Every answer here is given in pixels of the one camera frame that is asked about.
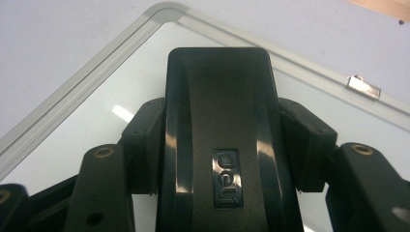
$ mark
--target brass screw insert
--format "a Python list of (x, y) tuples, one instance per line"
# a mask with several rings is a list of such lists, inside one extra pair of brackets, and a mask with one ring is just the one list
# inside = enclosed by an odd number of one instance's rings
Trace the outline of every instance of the brass screw insert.
[(374, 153), (373, 149), (371, 149), (371, 148), (369, 148), (365, 145), (361, 145), (361, 144), (353, 144), (351, 146), (351, 148), (355, 153), (358, 153), (358, 154), (364, 155), (364, 156), (371, 156)]

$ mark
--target black plastic housing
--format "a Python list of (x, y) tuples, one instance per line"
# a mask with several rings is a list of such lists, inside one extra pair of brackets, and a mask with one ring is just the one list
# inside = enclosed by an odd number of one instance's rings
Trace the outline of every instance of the black plastic housing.
[(326, 166), (326, 202), (336, 232), (410, 231), (410, 188), (379, 151), (346, 143)]
[(158, 188), (163, 98), (145, 102), (124, 129), (118, 142), (130, 160), (129, 181), (133, 194), (153, 194)]
[[(265, 50), (173, 50), (165, 115), (158, 231), (303, 231)], [(215, 168), (220, 150), (237, 151), (235, 167)], [(236, 191), (216, 194), (226, 183)], [(216, 197), (235, 201), (238, 187), (243, 204), (216, 207)]]
[(337, 132), (301, 104), (279, 99), (286, 153), (296, 188), (321, 192), (325, 187), (322, 167), (332, 155)]
[(64, 224), (72, 231), (134, 231), (127, 161), (121, 146), (105, 144), (82, 160)]

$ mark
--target screw hole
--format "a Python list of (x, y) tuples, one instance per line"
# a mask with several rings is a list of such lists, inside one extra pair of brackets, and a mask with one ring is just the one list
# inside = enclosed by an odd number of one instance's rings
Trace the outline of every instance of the screw hole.
[(108, 156), (111, 156), (112, 154), (114, 154), (114, 149), (109, 148), (109, 147), (103, 147), (94, 153), (94, 157), (95, 158), (106, 158)]
[(91, 214), (88, 218), (87, 218), (87, 224), (88, 225), (97, 225), (100, 222), (103, 221), (103, 214), (101, 213), (94, 213)]
[(365, 145), (353, 144), (351, 146), (352, 150), (360, 155), (371, 156), (373, 155), (373, 150)]

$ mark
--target black plastic device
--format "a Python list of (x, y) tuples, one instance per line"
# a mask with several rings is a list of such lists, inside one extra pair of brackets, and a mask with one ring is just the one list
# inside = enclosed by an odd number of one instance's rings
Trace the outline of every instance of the black plastic device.
[(159, 231), (303, 231), (268, 53), (168, 58)]

